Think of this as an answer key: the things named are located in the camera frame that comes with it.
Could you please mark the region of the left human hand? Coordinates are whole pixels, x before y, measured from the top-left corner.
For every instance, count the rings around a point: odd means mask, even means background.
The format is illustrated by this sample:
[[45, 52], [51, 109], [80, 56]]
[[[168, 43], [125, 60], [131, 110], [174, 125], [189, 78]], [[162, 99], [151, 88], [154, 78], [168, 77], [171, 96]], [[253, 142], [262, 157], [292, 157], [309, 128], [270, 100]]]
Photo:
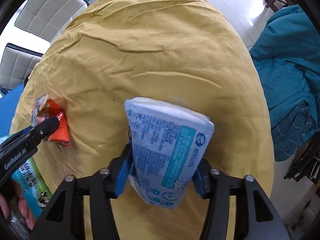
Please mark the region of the left human hand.
[[[36, 223], [36, 218], [33, 215], [31, 209], [29, 208], [26, 200], [24, 199], [22, 193], [21, 193], [21, 188], [18, 183], [16, 183], [14, 180], [12, 181], [14, 187], [15, 187], [15, 192], [16, 192], [16, 199], [17, 199], [17, 206], [18, 210], [23, 217], [27, 227], [30, 230], [33, 230], [35, 223]], [[1, 210], [3, 212], [3, 215], [5, 219], [8, 219], [9, 216], [9, 206], [3, 195], [1, 194]]]

